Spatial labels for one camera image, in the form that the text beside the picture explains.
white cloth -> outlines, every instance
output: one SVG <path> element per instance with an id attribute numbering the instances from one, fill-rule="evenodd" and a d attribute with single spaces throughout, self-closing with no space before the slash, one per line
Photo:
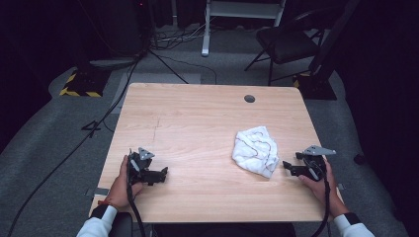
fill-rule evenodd
<path id="1" fill-rule="evenodd" d="M 265 126 L 237 132 L 232 158 L 238 166 L 271 178 L 280 159 L 277 143 Z"/>

chair leg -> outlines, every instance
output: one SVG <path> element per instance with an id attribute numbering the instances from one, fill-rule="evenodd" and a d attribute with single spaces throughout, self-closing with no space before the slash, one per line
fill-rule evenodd
<path id="1" fill-rule="evenodd" d="M 244 71 L 247 71 L 247 69 L 249 69 L 249 67 L 253 64 L 253 63 L 255 63 L 258 59 L 259 59 L 259 57 L 261 57 L 262 56 L 262 54 L 265 52 L 265 50 L 262 50 L 261 52 L 259 52 L 259 54 L 255 57 L 255 59 L 253 59 L 253 61 L 244 69 Z"/>
<path id="2" fill-rule="evenodd" d="M 273 67 L 274 67 L 274 61 L 271 59 L 270 60 L 270 63 L 269 63 L 269 81 L 268 81 L 268 86 L 271 86 Z"/>

wooden table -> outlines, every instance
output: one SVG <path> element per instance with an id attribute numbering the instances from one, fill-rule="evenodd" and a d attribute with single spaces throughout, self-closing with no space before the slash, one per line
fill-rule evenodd
<path id="1" fill-rule="evenodd" d="M 279 148 L 270 180 L 231 158 L 237 131 L 259 125 Z M 98 187 L 109 189 L 124 155 L 141 146 L 155 154 L 150 170 L 169 167 L 165 183 L 135 199 L 144 222 L 319 221 L 324 208 L 282 165 L 301 164 L 294 153 L 312 144 L 320 145 L 296 88 L 134 83 Z"/>

person's right hand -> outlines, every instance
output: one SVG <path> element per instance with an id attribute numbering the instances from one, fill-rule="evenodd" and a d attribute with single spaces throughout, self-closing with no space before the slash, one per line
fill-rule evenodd
<path id="1" fill-rule="evenodd" d="M 335 177 L 333 176 L 332 167 L 330 166 L 329 162 L 327 160 L 324 160 L 324 163 L 326 164 L 326 176 L 327 181 L 329 182 L 330 186 L 330 214 L 333 217 L 336 217 L 338 215 L 344 214 L 349 212 L 349 209 L 345 206 L 345 204 L 339 199 L 338 193 L 336 190 L 336 181 Z M 298 176 L 298 178 L 306 185 L 308 186 L 315 197 L 325 205 L 326 203 L 326 197 L 325 197 L 325 191 L 326 188 L 324 186 L 323 180 L 319 182 L 312 181 L 311 179 L 307 178 L 304 175 Z"/>

hand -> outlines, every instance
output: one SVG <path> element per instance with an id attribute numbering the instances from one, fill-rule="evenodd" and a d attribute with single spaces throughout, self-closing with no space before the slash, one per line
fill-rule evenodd
<path id="1" fill-rule="evenodd" d="M 114 183 L 111 186 L 106 200 L 115 208 L 120 209 L 129 205 L 127 195 L 126 195 L 126 165 L 128 162 L 128 157 L 124 157 L 124 161 L 121 164 L 120 174 L 115 179 Z M 136 183 L 131 186 L 132 188 L 132 197 L 139 195 L 139 191 L 142 189 L 142 183 Z"/>
<path id="2" fill-rule="evenodd" d="M 336 190 L 336 181 L 335 177 L 333 176 L 332 167 L 330 166 L 329 162 L 327 160 L 324 160 L 324 163 L 326 164 L 326 170 L 327 170 L 327 181 L 329 182 L 330 186 L 330 214 L 333 217 L 336 217 L 338 215 L 344 214 L 349 212 L 349 209 L 345 206 L 345 204 L 339 199 L 338 192 Z M 311 179 L 307 178 L 304 175 L 298 176 L 298 178 L 306 185 L 308 186 L 311 191 L 314 193 L 315 197 L 325 205 L 326 203 L 326 196 L 325 196 L 325 186 L 323 180 L 319 182 L 312 181 Z"/>

